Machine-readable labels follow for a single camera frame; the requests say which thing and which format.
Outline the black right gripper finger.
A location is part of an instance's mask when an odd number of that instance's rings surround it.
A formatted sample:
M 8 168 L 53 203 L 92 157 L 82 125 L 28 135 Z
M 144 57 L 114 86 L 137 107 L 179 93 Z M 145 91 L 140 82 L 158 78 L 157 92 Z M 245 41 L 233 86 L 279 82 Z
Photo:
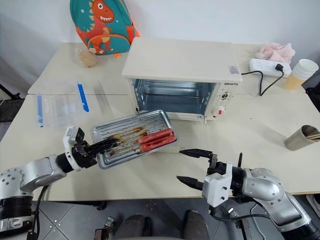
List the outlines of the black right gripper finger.
M 187 176 L 176 176 L 176 178 L 183 184 L 187 185 L 192 189 L 196 189 L 199 191 L 203 190 L 203 182 L 198 181 L 196 178 L 187 177 Z
M 198 148 L 180 150 L 179 153 L 193 158 L 213 158 L 213 153 L 211 151 Z

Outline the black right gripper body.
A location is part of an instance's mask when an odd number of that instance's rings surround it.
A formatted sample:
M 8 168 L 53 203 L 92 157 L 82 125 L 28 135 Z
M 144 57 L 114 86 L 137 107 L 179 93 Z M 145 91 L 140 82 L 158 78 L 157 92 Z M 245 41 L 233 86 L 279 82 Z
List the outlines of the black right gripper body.
M 218 173 L 220 175 L 224 175 L 226 173 L 227 164 L 221 161 L 218 161 L 218 156 L 214 153 L 210 153 L 208 155 L 209 159 L 209 167 L 207 168 L 206 174 L 212 175 L 214 173 Z

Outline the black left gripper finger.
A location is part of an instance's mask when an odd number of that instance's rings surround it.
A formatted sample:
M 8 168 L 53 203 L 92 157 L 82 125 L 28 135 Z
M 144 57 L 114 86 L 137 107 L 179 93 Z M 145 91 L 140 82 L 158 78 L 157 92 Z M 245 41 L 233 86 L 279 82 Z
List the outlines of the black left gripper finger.
M 106 138 L 102 141 L 89 145 L 88 150 L 108 150 L 110 148 L 116 147 L 118 141 L 118 138 Z
M 116 141 L 100 141 L 90 146 L 90 154 L 96 155 L 100 152 L 108 151 L 117 146 Z

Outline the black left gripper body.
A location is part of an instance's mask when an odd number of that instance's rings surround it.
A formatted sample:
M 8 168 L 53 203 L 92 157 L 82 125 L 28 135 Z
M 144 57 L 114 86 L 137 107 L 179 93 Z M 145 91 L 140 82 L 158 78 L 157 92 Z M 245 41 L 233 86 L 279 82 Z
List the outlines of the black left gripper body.
M 89 147 L 90 145 L 83 141 L 76 143 L 71 149 L 73 158 L 81 168 L 87 169 L 97 164 L 96 155 L 89 153 Z

